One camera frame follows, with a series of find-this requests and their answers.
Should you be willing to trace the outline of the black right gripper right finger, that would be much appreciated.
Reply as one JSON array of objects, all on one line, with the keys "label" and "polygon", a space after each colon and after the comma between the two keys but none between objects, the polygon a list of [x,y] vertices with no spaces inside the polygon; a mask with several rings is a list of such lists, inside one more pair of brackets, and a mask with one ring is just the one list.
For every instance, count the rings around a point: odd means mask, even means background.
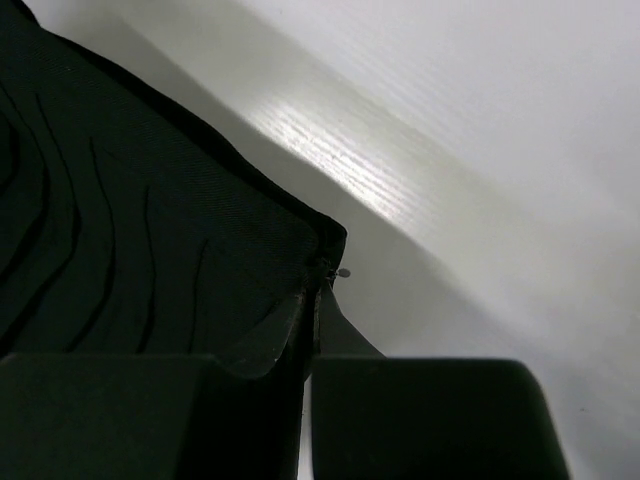
[{"label": "black right gripper right finger", "polygon": [[389,358],[316,298],[311,449],[318,479],[566,479],[544,393],[521,362]]}]

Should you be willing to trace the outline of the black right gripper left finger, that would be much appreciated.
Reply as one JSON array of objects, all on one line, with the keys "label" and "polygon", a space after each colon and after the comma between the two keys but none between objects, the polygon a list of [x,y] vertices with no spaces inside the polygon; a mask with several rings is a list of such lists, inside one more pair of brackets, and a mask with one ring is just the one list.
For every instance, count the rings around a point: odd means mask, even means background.
[{"label": "black right gripper left finger", "polygon": [[293,479],[305,299],[219,355],[12,354],[5,479]]}]

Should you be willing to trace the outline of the black pleated skirt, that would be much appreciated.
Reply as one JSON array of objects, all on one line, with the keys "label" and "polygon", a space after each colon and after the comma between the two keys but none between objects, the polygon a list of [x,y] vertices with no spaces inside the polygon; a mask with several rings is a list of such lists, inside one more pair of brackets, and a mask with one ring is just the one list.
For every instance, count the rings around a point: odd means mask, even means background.
[{"label": "black pleated skirt", "polygon": [[210,355],[260,377],[345,229],[117,64],[1,5],[1,350]]}]

